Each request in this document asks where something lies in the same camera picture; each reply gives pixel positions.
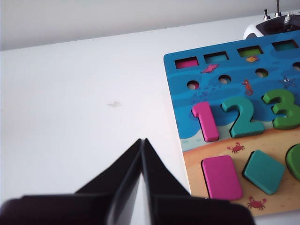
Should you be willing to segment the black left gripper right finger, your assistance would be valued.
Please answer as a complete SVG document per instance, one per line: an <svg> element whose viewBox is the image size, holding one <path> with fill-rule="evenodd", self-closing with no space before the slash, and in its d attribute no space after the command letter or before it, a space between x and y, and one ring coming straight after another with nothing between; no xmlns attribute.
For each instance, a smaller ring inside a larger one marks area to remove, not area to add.
<svg viewBox="0 0 300 225"><path fill-rule="evenodd" d="M169 172L148 139L143 141L142 173L147 188L153 225L182 225L180 197L189 192Z"/></svg>

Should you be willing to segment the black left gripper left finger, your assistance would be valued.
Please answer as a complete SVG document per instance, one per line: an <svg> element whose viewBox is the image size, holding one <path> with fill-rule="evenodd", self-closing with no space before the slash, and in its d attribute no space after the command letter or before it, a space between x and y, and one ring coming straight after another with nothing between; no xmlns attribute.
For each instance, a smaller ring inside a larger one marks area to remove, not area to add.
<svg viewBox="0 0 300 225"><path fill-rule="evenodd" d="M138 139L110 167L76 191L96 197L93 215L97 225L131 222L141 174L142 140Z"/></svg>

